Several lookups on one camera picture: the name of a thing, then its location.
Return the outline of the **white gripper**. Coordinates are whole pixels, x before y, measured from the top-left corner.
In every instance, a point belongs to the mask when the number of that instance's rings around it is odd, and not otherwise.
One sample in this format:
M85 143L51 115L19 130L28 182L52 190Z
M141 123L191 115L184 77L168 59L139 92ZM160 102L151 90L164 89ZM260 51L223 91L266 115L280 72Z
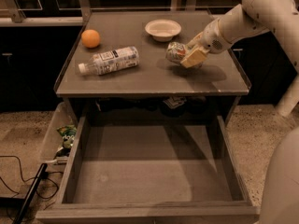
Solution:
M229 49L233 44L229 42L221 30L221 20L216 19L206 26L202 33L197 34L186 46L191 49L180 61L185 68L196 66L203 62L208 53L219 54Z

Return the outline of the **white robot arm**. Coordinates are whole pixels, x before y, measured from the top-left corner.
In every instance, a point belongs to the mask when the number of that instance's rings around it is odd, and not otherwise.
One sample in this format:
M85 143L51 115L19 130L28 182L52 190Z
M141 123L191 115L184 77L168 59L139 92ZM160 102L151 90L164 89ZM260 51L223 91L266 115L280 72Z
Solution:
M294 67L299 64L299 13L294 0L242 0L188 44L181 64L191 67L209 53L270 31ZM268 165L259 224L299 224L299 128L277 145Z

